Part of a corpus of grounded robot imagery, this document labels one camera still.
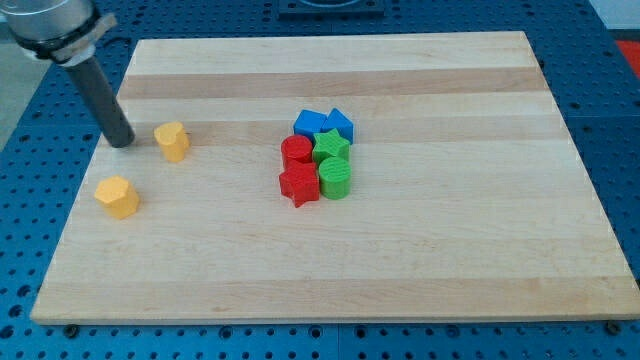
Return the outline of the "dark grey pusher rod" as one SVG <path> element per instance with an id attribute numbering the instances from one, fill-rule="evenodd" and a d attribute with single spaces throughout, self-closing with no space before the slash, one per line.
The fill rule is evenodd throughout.
<path id="1" fill-rule="evenodd" d="M 135 139 L 134 130 L 98 60 L 91 56 L 65 70 L 107 142 L 114 148 L 131 145 Z"/>

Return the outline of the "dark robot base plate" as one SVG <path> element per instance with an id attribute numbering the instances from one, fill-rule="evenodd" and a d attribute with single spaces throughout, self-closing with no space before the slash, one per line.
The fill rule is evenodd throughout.
<path id="1" fill-rule="evenodd" d="M 278 0 L 279 19 L 302 16 L 383 15 L 386 0 Z"/>

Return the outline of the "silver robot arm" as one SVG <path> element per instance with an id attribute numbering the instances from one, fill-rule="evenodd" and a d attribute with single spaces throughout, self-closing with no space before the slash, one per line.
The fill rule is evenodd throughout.
<path id="1" fill-rule="evenodd" d="M 1 0 L 9 32 L 24 51 L 65 69 L 103 136 L 114 148 L 135 133 L 95 56 L 96 43 L 117 25 L 93 0 Z"/>

